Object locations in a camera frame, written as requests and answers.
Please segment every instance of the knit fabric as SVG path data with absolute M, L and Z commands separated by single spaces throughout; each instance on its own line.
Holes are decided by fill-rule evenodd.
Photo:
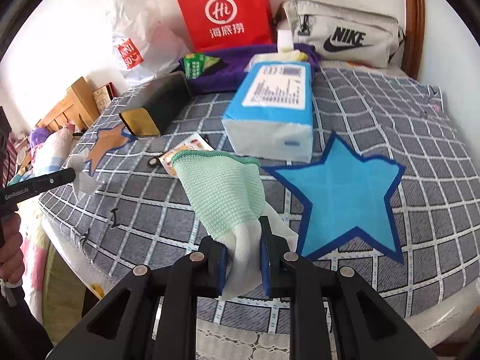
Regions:
M 183 150 L 171 163 L 193 210 L 213 239 L 220 240 L 236 225 L 257 220 L 262 214 L 265 192 L 256 158 Z

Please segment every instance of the gray checkered cloth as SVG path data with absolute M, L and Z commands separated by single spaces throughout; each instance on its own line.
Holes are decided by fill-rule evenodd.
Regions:
M 113 101 L 74 152 L 91 147 L 97 129 L 118 125 L 118 112 L 137 90 Z M 476 279 L 480 182 L 465 144 L 442 111 L 440 90 L 412 79 L 324 69 L 313 82 L 313 93 L 312 161 L 322 154 L 334 130 L 356 152 L 381 154 L 406 167 L 391 199 L 405 264 L 383 256 L 359 238 L 316 264 L 333 270 L 353 267 L 402 317 L 428 309 Z M 139 139 L 107 153 L 94 173 L 104 183 L 95 195 L 77 203 L 71 185 L 45 193 L 42 208 L 57 236 L 78 244 L 90 228 L 82 252 L 114 281 L 136 264 L 154 269 L 168 266 L 196 250 L 206 231 L 181 183 L 161 166 L 149 168 L 147 161 L 196 131 L 206 134 L 215 149 L 232 152 L 221 122 L 232 95 L 198 96 L 165 135 Z M 261 179 L 266 200 L 297 231 L 303 210 L 300 202 L 264 171 Z M 111 228 L 114 207 L 121 225 Z M 287 300 L 269 300 L 261 288 L 228 302 L 201 298 L 198 317 L 239 329 L 288 333 Z

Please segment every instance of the green snack package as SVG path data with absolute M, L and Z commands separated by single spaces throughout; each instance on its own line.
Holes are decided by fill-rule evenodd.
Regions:
M 203 52 L 188 54 L 183 57 L 185 76 L 189 80 L 194 80 L 218 62 L 220 62 L 220 58 L 205 55 Z

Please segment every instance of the nike swoosh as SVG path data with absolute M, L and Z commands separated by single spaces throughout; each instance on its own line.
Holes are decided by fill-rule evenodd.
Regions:
M 328 38 L 323 44 L 323 49 L 325 49 L 325 51 L 328 51 L 330 53 L 336 53 L 337 51 L 345 51 L 345 50 L 358 49 L 360 47 L 370 47 L 370 46 L 373 46 L 373 44 L 352 44 L 349 46 L 335 46 L 330 41 L 330 38 Z

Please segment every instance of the blue tissue package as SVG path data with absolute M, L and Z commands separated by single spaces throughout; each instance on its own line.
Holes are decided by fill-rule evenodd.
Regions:
M 308 63 L 255 64 L 222 118 L 233 150 L 237 155 L 310 162 L 312 97 Z

